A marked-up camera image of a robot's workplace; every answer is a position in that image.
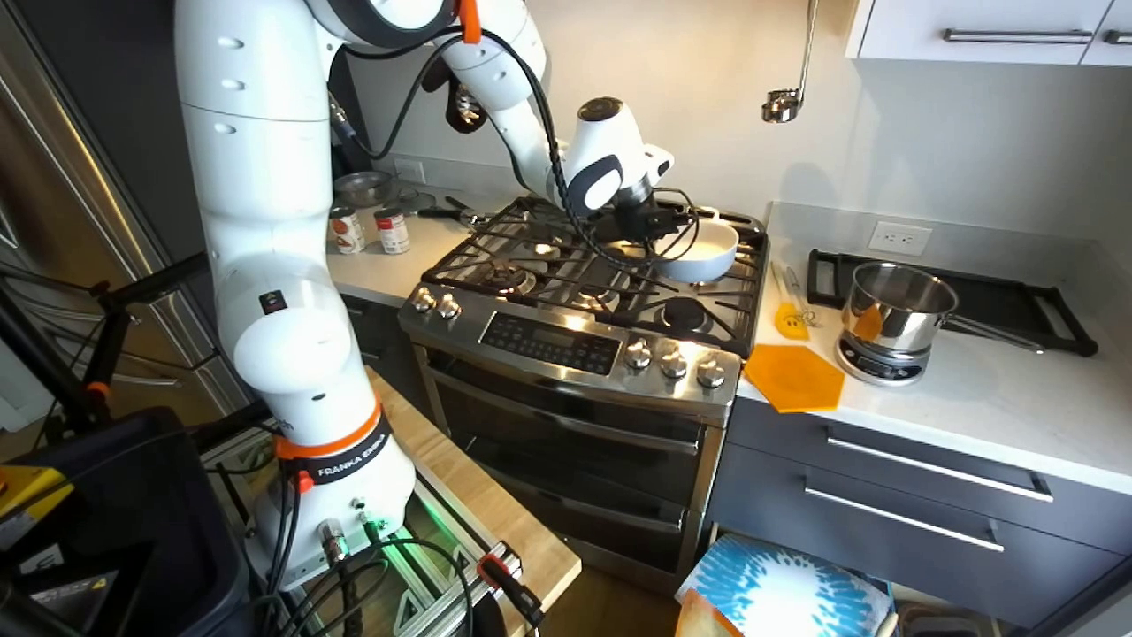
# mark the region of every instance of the cabinet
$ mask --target cabinet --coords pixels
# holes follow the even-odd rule
[[[1132,497],[739,398],[707,521],[1036,625],[1132,554]]]
[[[861,60],[1132,64],[1132,0],[861,0]]]

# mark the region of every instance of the stove knob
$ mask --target stove knob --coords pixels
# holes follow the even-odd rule
[[[644,372],[644,366],[650,365],[650,344],[649,344],[649,338],[634,338],[634,344],[628,347],[628,365],[630,365],[634,372]]]
[[[434,303],[434,314],[439,314],[441,322],[458,322],[460,312],[464,312],[464,309],[458,303],[452,293],[441,293],[439,303]]]
[[[419,314],[430,314],[430,312],[434,309],[432,289],[430,289],[430,285],[419,285],[414,297],[411,297],[411,309],[414,309]]]
[[[724,366],[715,359],[715,358],[704,358],[696,365],[696,383],[711,391],[711,390],[723,390],[724,383]]]
[[[663,352],[663,376],[671,378],[671,383],[680,383],[688,376],[688,359],[683,359],[680,347],[668,347]]]

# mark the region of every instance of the blue package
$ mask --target blue package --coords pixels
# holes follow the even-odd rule
[[[876,583],[735,534],[700,554],[677,598],[689,591],[749,637],[874,637],[893,612]]]

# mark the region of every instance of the oven door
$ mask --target oven door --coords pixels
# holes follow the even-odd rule
[[[439,424],[550,528],[677,570],[704,429],[430,352]]]

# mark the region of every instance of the white countertop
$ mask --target white countertop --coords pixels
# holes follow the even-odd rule
[[[348,297],[402,303],[421,272],[466,238],[460,224],[406,224],[414,243],[402,254],[331,254]],[[775,303],[768,274],[759,344],[783,344]],[[839,333],[839,312],[816,309],[810,349],[834,359]],[[839,409],[820,415],[1132,494],[1132,359],[1108,347],[1108,333],[1092,330],[1092,338],[1102,352],[1076,358],[941,330],[925,378],[902,390],[845,378]]]
[[[421,219],[406,217],[411,248],[400,254],[326,254],[326,268],[340,293],[374,301],[374,303],[402,303],[411,289],[421,281],[421,272],[434,264],[434,259],[450,254],[466,225],[450,219]]]

